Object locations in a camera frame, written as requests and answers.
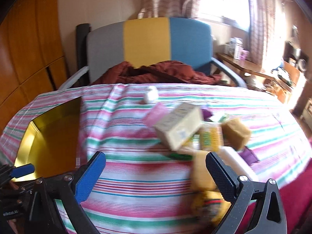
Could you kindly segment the white carton box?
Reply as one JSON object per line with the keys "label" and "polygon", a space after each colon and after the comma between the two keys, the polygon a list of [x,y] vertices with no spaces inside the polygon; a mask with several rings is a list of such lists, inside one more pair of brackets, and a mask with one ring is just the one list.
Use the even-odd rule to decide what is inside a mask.
{"label": "white carton box", "polygon": [[231,37],[229,43],[225,44],[224,53],[235,60],[239,60],[243,49],[243,40],[239,37]]}

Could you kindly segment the purple snack packet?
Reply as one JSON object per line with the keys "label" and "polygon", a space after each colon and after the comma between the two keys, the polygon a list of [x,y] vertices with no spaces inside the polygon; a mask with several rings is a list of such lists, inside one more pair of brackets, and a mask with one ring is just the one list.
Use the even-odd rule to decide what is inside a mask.
{"label": "purple snack packet", "polygon": [[253,153],[247,146],[239,152],[240,157],[247,163],[247,165],[251,166],[254,163],[258,163],[259,159],[257,158],[256,154]]}
{"label": "purple snack packet", "polygon": [[203,114],[203,119],[205,121],[210,119],[210,117],[212,117],[212,115],[213,115],[213,113],[210,110],[208,110],[207,108],[201,108],[201,112]]}

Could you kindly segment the white plastic bag ball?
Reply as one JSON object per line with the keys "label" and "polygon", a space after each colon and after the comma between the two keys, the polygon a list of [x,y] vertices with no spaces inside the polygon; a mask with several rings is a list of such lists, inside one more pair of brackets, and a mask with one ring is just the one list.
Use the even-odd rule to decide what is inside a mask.
{"label": "white plastic bag ball", "polygon": [[146,104],[154,103],[158,100],[159,93],[156,86],[148,86],[145,89],[143,100]]}

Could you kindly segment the wooden desk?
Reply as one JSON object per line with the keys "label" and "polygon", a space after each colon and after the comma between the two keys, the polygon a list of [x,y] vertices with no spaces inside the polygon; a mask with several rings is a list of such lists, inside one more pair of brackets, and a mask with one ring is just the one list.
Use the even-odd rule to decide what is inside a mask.
{"label": "wooden desk", "polygon": [[245,73],[256,75],[261,78],[265,78],[266,80],[273,81],[279,86],[279,90],[277,91],[278,99],[284,103],[289,103],[291,98],[292,88],[288,86],[285,82],[283,82],[277,75],[274,75],[272,72],[266,72],[260,65],[252,63],[246,60],[235,60],[231,56],[228,56],[223,53],[216,53],[216,57],[219,61],[229,64],[234,68],[239,70],[239,75],[241,77],[244,76]]}

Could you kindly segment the rice cracker snack pack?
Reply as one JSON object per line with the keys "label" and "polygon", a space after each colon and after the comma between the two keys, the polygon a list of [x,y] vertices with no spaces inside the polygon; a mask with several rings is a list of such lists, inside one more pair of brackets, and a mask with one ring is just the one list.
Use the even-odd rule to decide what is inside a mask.
{"label": "rice cracker snack pack", "polygon": [[223,146],[220,123],[204,121],[199,129],[199,147],[203,151],[217,152]]}

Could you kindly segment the green medicine box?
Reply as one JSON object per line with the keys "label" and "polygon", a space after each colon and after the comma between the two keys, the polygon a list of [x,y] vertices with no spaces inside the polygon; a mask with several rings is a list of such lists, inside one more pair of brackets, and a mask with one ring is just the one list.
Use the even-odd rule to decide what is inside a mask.
{"label": "green medicine box", "polygon": [[229,114],[214,114],[209,117],[209,120],[214,123],[223,123],[229,118]]}

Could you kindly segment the yellow plush toy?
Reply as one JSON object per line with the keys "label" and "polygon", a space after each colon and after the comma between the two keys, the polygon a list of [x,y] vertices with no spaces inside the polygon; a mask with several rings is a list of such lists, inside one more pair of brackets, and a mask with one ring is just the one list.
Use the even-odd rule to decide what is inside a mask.
{"label": "yellow plush toy", "polygon": [[202,191],[196,194],[191,210],[193,215],[204,226],[217,226],[230,206],[231,203],[225,201],[220,192]]}

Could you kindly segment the cream incense box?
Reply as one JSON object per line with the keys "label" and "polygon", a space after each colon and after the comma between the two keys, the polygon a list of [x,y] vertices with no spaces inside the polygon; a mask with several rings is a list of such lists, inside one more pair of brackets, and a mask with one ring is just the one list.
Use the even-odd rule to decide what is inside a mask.
{"label": "cream incense box", "polygon": [[200,106],[181,103],[157,121],[153,128],[161,143],[176,151],[199,130],[202,123]]}

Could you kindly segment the tan sponge block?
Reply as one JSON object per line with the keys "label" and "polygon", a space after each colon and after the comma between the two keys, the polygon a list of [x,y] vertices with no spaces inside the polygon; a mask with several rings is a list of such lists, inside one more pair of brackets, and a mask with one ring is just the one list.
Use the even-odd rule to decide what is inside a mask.
{"label": "tan sponge block", "polygon": [[239,118],[226,120],[221,128],[224,137],[236,151],[242,150],[251,138],[251,130]]}

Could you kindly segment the white foam block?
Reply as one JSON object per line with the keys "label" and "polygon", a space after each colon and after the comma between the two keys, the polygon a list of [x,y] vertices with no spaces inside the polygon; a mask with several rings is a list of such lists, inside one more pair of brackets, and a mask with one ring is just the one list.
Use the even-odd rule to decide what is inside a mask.
{"label": "white foam block", "polygon": [[226,165],[230,166],[235,171],[237,175],[245,175],[251,181],[259,181],[256,173],[233,148],[229,146],[220,146],[217,154]]}

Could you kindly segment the pink small box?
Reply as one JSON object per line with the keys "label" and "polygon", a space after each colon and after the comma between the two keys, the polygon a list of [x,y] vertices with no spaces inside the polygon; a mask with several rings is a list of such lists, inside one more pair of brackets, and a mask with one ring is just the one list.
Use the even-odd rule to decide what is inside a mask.
{"label": "pink small box", "polygon": [[249,51],[242,49],[241,53],[239,55],[239,59],[242,60],[242,61],[245,61],[245,60],[248,59],[248,57],[249,57]]}

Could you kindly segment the wooden wardrobe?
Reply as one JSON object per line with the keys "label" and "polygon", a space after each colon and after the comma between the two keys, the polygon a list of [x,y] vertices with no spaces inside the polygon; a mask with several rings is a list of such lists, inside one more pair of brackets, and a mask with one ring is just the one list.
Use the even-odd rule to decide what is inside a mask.
{"label": "wooden wardrobe", "polygon": [[1,130],[39,94],[57,90],[68,75],[58,0],[17,0],[1,23]]}

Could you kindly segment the rust red jacket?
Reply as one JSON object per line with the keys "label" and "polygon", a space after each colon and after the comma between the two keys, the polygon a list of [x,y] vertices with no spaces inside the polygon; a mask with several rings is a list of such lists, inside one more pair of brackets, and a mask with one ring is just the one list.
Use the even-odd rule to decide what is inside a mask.
{"label": "rust red jacket", "polygon": [[128,61],[109,68],[93,85],[99,84],[142,84],[142,83],[190,83],[217,85],[222,76],[206,75],[195,71],[190,65],[180,61],[162,61],[150,66],[135,68]]}

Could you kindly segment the yellow sponge piece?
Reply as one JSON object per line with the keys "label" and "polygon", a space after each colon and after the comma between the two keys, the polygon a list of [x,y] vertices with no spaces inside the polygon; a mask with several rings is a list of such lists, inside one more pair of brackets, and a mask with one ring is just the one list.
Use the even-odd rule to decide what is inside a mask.
{"label": "yellow sponge piece", "polygon": [[197,151],[192,158],[191,189],[193,191],[214,191],[216,184],[206,167],[207,151]]}

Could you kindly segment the right patterned curtain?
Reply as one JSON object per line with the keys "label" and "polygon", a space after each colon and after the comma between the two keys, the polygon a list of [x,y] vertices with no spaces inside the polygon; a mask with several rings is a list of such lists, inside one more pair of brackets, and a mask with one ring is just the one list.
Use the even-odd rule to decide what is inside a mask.
{"label": "right patterned curtain", "polygon": [[250,58],[264,70],[281,63],[285,21],[279,0],[249,0]]}

